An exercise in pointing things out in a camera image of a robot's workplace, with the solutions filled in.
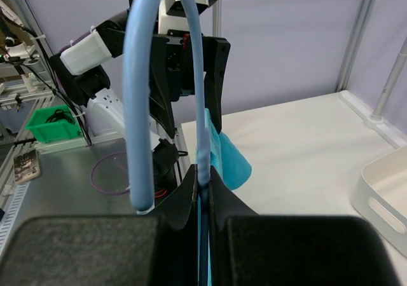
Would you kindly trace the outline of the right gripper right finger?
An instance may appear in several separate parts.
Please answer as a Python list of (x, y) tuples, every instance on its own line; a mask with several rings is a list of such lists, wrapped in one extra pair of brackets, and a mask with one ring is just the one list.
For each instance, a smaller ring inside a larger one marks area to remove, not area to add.
[(364, 219), (259, 215), (210, 172), (213, 285), (399, 285), (379, 235)]

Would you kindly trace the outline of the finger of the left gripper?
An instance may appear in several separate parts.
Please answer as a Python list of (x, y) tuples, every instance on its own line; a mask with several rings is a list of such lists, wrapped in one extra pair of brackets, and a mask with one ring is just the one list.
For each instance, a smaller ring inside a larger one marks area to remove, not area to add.
[(221, 98), (231, 44), (222, 37), (203, 37), (205, 107), (216, 132), (222, 130)]
[(154, 35), (149, 63), (149, 110), (150, 115), (165, 130), (169, 137), (175, 136), (174, 117), (167, 79), (167, 38)]

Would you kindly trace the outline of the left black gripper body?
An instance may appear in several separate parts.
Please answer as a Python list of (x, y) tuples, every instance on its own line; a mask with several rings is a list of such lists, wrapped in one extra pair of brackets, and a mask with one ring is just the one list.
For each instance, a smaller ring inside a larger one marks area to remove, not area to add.
[(180, 36), (154, 34), (167, 38), (167, 79), (170, 101), (195, 94), (193, 78), (193, 57), (190, 33)]

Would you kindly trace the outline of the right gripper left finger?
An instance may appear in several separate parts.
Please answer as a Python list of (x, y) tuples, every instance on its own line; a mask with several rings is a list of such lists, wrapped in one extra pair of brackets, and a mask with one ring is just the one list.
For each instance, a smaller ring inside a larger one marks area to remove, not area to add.
[(35, 217), (1, 258), (2, 285), (196, 285), (197, 167), (145, 215)]

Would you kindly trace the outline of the light blue wire hanger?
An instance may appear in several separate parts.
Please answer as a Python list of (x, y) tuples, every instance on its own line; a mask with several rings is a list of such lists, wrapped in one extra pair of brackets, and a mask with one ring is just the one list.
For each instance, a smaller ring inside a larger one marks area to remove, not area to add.
[[(204, 58), (201, 26), (195, 0), (181, 0), (193, 54), (198, 142), (198, 184), (210, 181), (210, 138), (205, 126)], [(149, 63), (153, 27), (160, 0), (133, 0), (123, 45), (123, 117), (127, 143), (128, 179), (132, 207), (140, 214), (155, 200), (149, 129)]]

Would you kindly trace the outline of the turquoise t shirt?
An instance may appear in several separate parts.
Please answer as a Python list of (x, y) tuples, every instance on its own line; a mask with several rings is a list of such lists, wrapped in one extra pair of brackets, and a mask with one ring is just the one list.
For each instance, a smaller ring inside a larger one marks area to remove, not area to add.
[(252, 174), (251, 164), (225, 133), (216, 131), (208, 108), (205, 109), (205, 127), (210, 137), (210, 164), (230, 191), (240, 188)]

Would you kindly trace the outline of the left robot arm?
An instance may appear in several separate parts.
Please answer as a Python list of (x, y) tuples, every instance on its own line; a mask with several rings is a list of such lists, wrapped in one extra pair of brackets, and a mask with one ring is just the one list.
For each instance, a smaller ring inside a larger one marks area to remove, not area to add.
[[(92, 27), (89, 32), (50, 59), (52, 69), (67, 97), (90, 113), (98, 112), (125, 136), (123, 105), (111, 89), (102, 67), (123, 53), (128, 11)], [(216, 132), (222, 130), (221, 97), (230, 43), (222, 37), (202, 36), (205, 107)], [(159, 11), (149, 62), (151, 117), (169, 137), (175, 135), (171, 104), (195, 94), (190, 30), (186, 17)]]

